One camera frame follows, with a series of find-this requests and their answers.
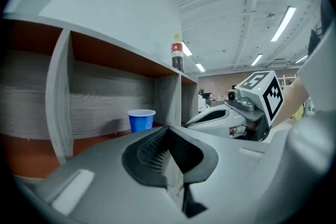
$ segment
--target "blue cup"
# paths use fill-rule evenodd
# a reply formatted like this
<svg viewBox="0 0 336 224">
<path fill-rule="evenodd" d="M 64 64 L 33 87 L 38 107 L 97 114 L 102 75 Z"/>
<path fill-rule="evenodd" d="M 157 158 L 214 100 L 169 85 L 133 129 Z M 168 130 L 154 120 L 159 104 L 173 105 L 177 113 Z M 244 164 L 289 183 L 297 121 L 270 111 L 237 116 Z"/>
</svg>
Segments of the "blue cup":
<svg viewBox="0 0 336 224">
<path fill-rule="evenodd" d="M 156 112 L 149 109 L 137 109 L 127 112 L 130 117 L 132 133 L 141 132 L 153 127 L 154 115 Z"/>
</svg>

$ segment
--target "wooden shelf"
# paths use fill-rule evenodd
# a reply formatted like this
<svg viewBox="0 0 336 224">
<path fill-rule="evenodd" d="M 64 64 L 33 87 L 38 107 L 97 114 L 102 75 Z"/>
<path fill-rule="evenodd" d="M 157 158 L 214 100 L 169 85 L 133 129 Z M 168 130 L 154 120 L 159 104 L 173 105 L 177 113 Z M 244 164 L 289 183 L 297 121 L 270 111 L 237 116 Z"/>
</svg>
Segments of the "wooden shelf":
<svg viewBox="0 0 336 224">
<path fill-rule="evenodd" d="M 161 126 L 162 124 L 153 123 L 153 127 Z M 93 145 L 129 134 L 131 134 L 131 130 L 116 134 L 75 139 L 73 156 L 77 156 Z M 46 178 L 60 166 L 50 140 L 28 140 L 0 134 L 0 141 L 7 157 L 8 166 L 14 175 Z"/>
<path fill-rule="evenodd" d="M 15 46 L 21 50 L 51 55 L 62 29 L 69 29 L 74 56 L 78 61 L 116 68 L 149 78 L 180 74 L 182 83 L 197 84 L 197 79 L 192 79 L 166 63 L 117 39 L 85 27 L 56 19 L 16 13 L 4 13 L 2 21 L 8 26 L 9 33 L 13 34 L 10 40 L 17 39 Z M 24 35 L 16 38 L 15 33 Z"/>
<path fill-rule="evenodd" d="M 4 14 L 2 23 L 14 50 L 4 63 L 0 90 L 10 101 L 0 99 L 0 133 L 18 176 L 44 178 L 88 147 L 130 134 L 128 110 L 153 109 L 155 122 L 170 126 L 197 114 L 197 78 L 132 46 L 40 16 Z"/>
<path fill-rule="evenodd" d="M 10 49 L 52 55 L 62 28 L 25 22 L 21 20 L 3 20 L 5 28 L 4 43 Z"/>
</svg>

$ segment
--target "ceiling light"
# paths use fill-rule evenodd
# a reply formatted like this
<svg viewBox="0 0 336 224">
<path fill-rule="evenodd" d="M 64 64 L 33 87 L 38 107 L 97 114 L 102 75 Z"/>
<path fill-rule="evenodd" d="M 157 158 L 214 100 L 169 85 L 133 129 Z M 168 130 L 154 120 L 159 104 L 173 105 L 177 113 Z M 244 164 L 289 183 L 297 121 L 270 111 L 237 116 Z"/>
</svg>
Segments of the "ceiling light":
<svg viewBox="0 0 336 224">
<path fill-rule="evenodd" d="M 262 58 L 262 56 L 263 56 L 262 54 L 258 54 L 257 58 L 254 60 L 251 66 L 255 66 L 256 63 Z"/>
<path fill-rule="evenodd" d="M 200 63 L 197 63 L 196 66 L 198 67 L 198 69 L 199 69 L 201 72 L 205 72 L 205 69 L 203 68 L 203 66 L 202 66 Z"/>
<path fill-rule="evenodd" d="M 308 57 L 308 55 L 305 55 L 302 58 L 300 58 L 299 60 L 297 60 L 295 63 L 299 63 L 299 62 L 305 60 L 307 57 Z"/>
<path fill-rule="evenodd" d="M 275 35 L 272 38 L 272 42 L 277 41 L 278 38 L 281 36 L 282 32 L 284 31 L 284 29 L 286 28 L 286 26 L 289 24 L 289 21 L 292 19 L 294 12 L 296 11 L 296 8 L 293 7 L 288 7 L 286 14 L 284 16 L 284 18 L 282 19 L 282 22 L 277 30 L 277 32 L 275 33 Z"/>
<path fill-rule="evenodd" d="M 187 55 L 187 56 L 192 55 L 192 52 L 189 50 L 189 48 L 187 47 L 187 45 L 184 42 L 182 42 L 182 49 L 183 49 L 183 52 L 184 52 L 185 55 Z"/>
</svg>

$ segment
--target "shelf board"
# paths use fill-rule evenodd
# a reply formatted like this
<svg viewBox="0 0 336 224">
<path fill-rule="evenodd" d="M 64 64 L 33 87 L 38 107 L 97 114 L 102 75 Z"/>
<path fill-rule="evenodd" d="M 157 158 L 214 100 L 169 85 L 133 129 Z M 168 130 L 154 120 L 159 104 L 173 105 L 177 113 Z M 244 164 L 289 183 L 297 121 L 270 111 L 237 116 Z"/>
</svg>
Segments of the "shelf board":
<svg viewBox="0 0 336 224">
<path fill-rule="evenodd" d="M 153 127 L 160 126 L 162 125 L 153 123 Z M 73 154 L 76 156 L 95 144 L 129 134 L 131 134 L 131 130 L 116 134 L 75 139 Z M 0 134 L 0 142 L 6 154 L 9 169 L 14 175 L 31 178 L 46 178 L 60 166 L 50 140 L 28 140 Z"/>
<path fill-rule="evenodd" d="M 52 54 L 61 30 L 63 28 L 69 29 L 71 30 L 74 56 L 78 61 L 116 68 L 119 70 L 140 74 L 149 78 L 159 78 L 180 74 L 182 77 L 182 83 L 197 83 L 197 80 L 192 79 L 188 75 L 178 71 L 170 65 L 167 65 L 159 59 L 155 59 L 153 56 L 150 56 L 143 51 L 134 48 L 133 46 L 79 25 L 74 25 L 42 16 L 32 16 L 17 13 L 4 13 L 2 21 L 8 21 L 5 22 L 6 24 L 11 24 L 13 21 L 21 21 L 22 27 L 15 28 L 12 30 L 12 33 L 15 33 L 17 36 L 19 36 L 18 33 L 21 35 L 21 32 L 24 31 L 26 35 L 32 39 L 31 42 L 27 42 L 27 45 L 21 45 L 24 46 L 24 48 L 35 42 L 38 45 L 42 45 L 44 43 L 50 44 L 50 41 L 53 40 L 53 42 L 51 42 L 53 44 L 52 48 L 48 45 L 48 48 L 42 47 L 39 49 L 45 51 L 42 53 L 47 52 L 48 54 Z M 29 27 L 26 27 L 28 25 L 30 28 L 34 29 L 34 32 L 31 34 L 28 30 Z M 54 35 L 56 34 L 57 36 L 55 41 L 54 35 L 50 35 L 51 30 L 53 30 Z"/>
<path fill-rule="evenodd" d="M 176 74 L 174 70 L 146 57 L 91 36 L 72 32 L 71 41 L 77 61 L 116 68 L 149 78 Z"/>
<path fill-rule="evenodd" d="M 62 28 L 21 20 L 2 20 L 9 49 L 52 55 Z"/>
</svg>

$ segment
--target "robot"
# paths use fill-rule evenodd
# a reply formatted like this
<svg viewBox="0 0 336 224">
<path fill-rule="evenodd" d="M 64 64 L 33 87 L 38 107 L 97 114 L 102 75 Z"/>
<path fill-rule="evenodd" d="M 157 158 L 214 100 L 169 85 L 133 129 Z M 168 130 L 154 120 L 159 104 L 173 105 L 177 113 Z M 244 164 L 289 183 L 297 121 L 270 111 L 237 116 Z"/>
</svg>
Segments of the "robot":
<svg viewBox="0 0 336 224">
<path fill-rule="evenodd" d="M 276 73 L 255 72 L 229 90 L 226 104 L 203 111 L 185 127 L 221 137 L 263 141 L 283 104 Z M 251 125 L 257 128 L 249 130 L 247 126 Z"/>
<path fill-rule="evenodd" d="M 200 132 L 191 121 L 188 128 L 153 128 L 97 144 L 54 171 L 34 191 L 18 186 L 52 223 L 283 222 L 300 209 L 332 165 L 335 40 L 334 22 L 298 72 L 315 104 L 315 115 L 279 131 L 270 144 L 258 142 L 263 131 L 255 141 L 238 140 L 225 133 L 228 124 L 214 135 L 215 131 L 203 132 L 205 123 Z M 256 90 L 265 88 L 264 80 L 270 85 L 273 76 L 266 74 Z M 267 132 L 281 101 L 270 99 L 270 113 L 260 97 L 266 90 L 257 94 L 254 88 L 244 88 L 252 87 L 245 83 L 220 109 L 238 113 L 234 125 L 243 125 L 257 111 Z"/>
</svg>

